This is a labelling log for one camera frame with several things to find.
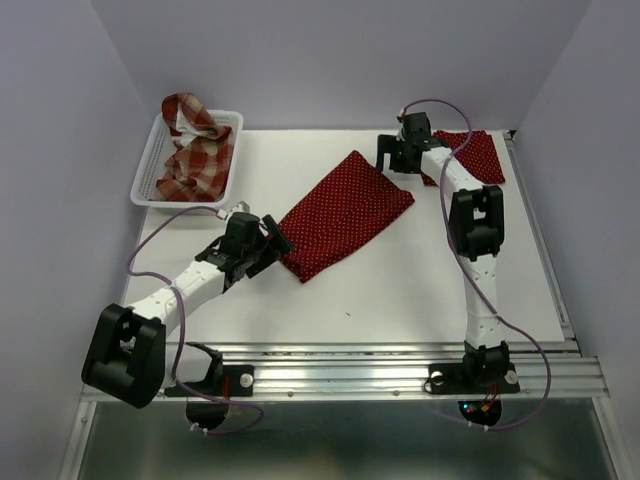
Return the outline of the red polka dot skirt pile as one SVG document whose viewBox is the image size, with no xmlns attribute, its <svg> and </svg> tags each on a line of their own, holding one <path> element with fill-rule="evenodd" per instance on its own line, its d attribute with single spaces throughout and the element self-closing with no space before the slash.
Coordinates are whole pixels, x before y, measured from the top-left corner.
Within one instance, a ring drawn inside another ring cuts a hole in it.
<svg viewBox="0 0 640 480">
<path fill-rule="evenodd" d="M 280 221 L 293 250 L 281 263 L 306 283 L 352 255 L 414 204 L 354 150 Z"/>
</svg>

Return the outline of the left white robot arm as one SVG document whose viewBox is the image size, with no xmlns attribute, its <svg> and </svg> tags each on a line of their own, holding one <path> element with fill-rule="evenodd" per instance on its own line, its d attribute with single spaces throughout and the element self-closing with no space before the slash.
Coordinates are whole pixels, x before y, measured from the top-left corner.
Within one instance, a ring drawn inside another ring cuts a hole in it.
<svg viewBox="0 0 640 480">
<path fill-rule="evenodd" d="M 195 255 L 178 277 L 149 272 L 164 283 L 161 289 L 130 305 L 105 307 L 81 370 L 82 382 L 135 408 L 147 406 L 162 389 L 179 385 L 177 363 L 185 341 L 171 355 L 167 337 L 175 330 L 184 335 L 190 314 L 293 249 L 271 216 L 230 214 L 224 234 Z"/>
</svg>

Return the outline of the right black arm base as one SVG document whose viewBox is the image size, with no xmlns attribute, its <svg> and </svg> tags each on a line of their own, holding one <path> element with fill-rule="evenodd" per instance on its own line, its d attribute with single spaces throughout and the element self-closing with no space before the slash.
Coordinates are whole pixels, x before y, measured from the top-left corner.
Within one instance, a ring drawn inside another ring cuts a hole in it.
<svg viewBox="0 0 640 480">
<path fill-rule="evenodd" d="M 436 363 L 428 367 L 423 390 L 432 395 L 484 395 L 487 393 L 517 394 L 520 384 L 510 384 L 504 372 L 481 368 L 472 372 L 462 363 Z"/>
</svg>

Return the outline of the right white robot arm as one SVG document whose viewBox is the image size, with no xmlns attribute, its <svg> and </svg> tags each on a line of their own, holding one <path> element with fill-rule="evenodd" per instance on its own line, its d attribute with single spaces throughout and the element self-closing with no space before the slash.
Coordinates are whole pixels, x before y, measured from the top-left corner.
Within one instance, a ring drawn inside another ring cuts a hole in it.
<svg viewBox="0 0 640 480">
<path fill-rule="evenodd" d="M 480 394 L 505 380 L 509 348 L 495 312 L 496 260 L 505 238 L 503 192 L 482 183 L 433 136 L 425 113 L 397 117 L 397 134 L 377 140 L 376 169 L 424 174 L 440 189 L 447 241 L 464 276 L 466 334 L 457 362 L 429 367 L 425 389 L 436 395 Z"/>
</svg>

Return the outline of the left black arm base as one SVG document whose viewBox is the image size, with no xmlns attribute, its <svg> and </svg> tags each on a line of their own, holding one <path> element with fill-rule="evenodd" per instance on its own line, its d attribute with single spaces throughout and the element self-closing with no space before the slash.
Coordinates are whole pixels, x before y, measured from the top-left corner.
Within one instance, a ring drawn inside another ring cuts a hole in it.
<svg viewBox="0 0 640 480">
<path fill-rule="evenodd" d="M 253 395 L 255 368 L 253 365 L 211 365 L 206 373 L 194 381 L 187 381 L 181 388 L 186 394 L 230 399 L 248 398 Z"/>
</svg>

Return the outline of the red plaid skirt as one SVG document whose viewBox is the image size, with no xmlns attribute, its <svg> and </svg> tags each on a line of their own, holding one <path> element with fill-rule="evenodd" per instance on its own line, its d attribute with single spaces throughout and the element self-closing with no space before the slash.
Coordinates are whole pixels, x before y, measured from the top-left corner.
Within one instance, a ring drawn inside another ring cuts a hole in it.
<svg viewBox="0 0 640 480">
<path fill-rule="evenodd" d="M 155 198 L 166 202 L 217 202 L 225 193 L 234 130 L 222 125 L 191 93 L 166 97 L 161 115 L 175 152 L 164 162 Z"/>
</svg>

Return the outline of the white plastic basket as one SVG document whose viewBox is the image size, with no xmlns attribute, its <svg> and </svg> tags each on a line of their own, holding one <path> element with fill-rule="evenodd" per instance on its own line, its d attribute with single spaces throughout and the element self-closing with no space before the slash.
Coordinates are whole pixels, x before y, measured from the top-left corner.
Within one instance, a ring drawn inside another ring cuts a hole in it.
<svg viewBox="0 0 640 480">
<path fill-rule="evenodd" d="M 215 202 L 172 202 L 156 199 L 156 182 L 166 171 L 165 161 L 176 151 L 169 127 L 163 120 L 162 115 L 157 114 L 133 179 L 130 200 L 134 205 L 167 211 L 183 210 L 196 206 L 221 209 L 231 205 L 236 168 L 242 163 L 240 153 L 243 144 L 244 117 L 237 111 L 229 110 L 211 109 L 208 113 L 217 124 L 231 127 L 233 154 L 226 187 L 222 196 Z"/>
</svg>

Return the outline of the aluminium rail frame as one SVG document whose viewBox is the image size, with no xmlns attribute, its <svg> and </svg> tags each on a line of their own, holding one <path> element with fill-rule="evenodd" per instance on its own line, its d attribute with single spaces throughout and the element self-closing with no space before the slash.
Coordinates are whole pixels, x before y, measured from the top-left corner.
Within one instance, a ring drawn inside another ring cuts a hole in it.
<svg viewBox="0 0 640 480">
<path fill-rule="evenodd" d="M 600 362 L 580 348 L 526 197 L 513 142 L 492 133 L 507 179 L 498 307 L 521 390 L 503 430 L 461 423 L 453 397 L 426 391 L 434 363 L 463 353 L 462 280 L 438 195 L 398 184 L 415 206 L 354 256 L 307 284 L 281 267 L 238 285 L 189 323 L 191 339 L 255 369 L 264 408 L 230 434 L 189 429 L 199 399 L 159 395 L 136 410 L 87 388 L 67 479 L 630 479 Z"/>
</svg>

